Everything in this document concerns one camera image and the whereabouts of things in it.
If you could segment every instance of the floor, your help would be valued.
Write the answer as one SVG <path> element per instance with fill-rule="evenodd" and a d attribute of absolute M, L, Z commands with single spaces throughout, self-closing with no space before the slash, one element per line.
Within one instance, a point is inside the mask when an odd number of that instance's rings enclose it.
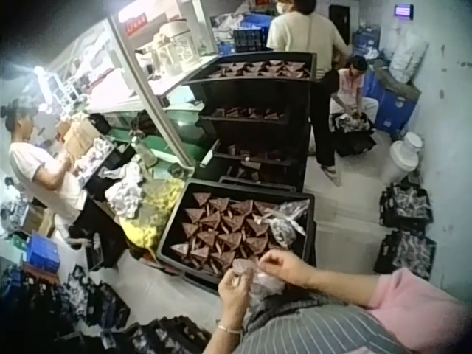
<path fill-rule="evenodd" d="M 318 267 L 351 273 L 372 273 L 378 248 L 386 234 L 378 225 L 378 198 L 384 189 L 379 175 L 389 149 L 389 137 L 376 132 L 378 145 L 364 156 L 337 160 L 342 186 L 335 187 L 310 159 L 305 192 L 316 197 L 315 221 Z M 85 254 L 74 251 L 54 236 L 60 245 L 63 264 L 61 279 L 74 265 L 85 265 Z M 215 295 L 196 288 L 178 277 L 135 261 L 124 253 L 116 270 L 91 274 L 96 282 L 111 284 L 132 310 L 129 323 L 148 323 L 156 317 L 184 315 L 208 330 L 220 316 Z M 97 329 L 85 331 L 96 332 Z"/>

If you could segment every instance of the bracelet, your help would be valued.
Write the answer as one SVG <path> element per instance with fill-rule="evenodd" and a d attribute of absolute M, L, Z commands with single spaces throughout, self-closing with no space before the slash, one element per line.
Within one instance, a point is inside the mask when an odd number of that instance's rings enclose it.
<path fill-rule="evenodd" d="M 242 330 L 231 330 L 229 328 L 223 327 L 221 324 L 218 325 L 218 329 L 229 334 L 236 334 L 238 336 L 240 336 L 242 332 Z"/>

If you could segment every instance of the red sign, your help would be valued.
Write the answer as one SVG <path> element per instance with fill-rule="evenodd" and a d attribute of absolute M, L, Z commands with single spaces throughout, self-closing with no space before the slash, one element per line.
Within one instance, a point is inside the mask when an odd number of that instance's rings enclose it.
<path fill-rule="evenodd" d="M 146 24 L 148 23 L 148 18 L 146 17 L 145 13 L 142 13 L 141 15 L 130 18 L 125 22 L 125 31 L 126 35 L 129 37 L 133 33 L 135 33 L 137 30 L 143 28 Z"/>

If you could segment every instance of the shoe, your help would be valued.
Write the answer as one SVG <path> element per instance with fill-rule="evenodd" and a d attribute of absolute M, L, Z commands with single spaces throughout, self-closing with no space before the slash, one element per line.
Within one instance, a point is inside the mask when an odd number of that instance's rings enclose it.
<path fill-rule="evenodd" d="M 336 170 L 335 166 L 325 167 L 322 166 L 324 174 L 337 186 L 341 186 L 341 175 Z"/>

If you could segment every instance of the pink shirt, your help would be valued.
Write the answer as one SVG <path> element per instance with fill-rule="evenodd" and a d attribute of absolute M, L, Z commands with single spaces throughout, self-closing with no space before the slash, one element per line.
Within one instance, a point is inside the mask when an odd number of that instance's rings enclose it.
<path fill-rule="evenodd" d="M 380 276 L 369 307 L 390 334 L 419 353 L 447 353 L 470 318 L 464 304 L 408 269 Z"/>
<path fill-rule="evenodd" d="M 349 75 L 349 69 L 340 69 L 339 73 L 339 91 L 338 94 L 349 94 L 350 96 L 356 96 L 357 89 L 364 87 L 364 74 L 352 78 Z"/>

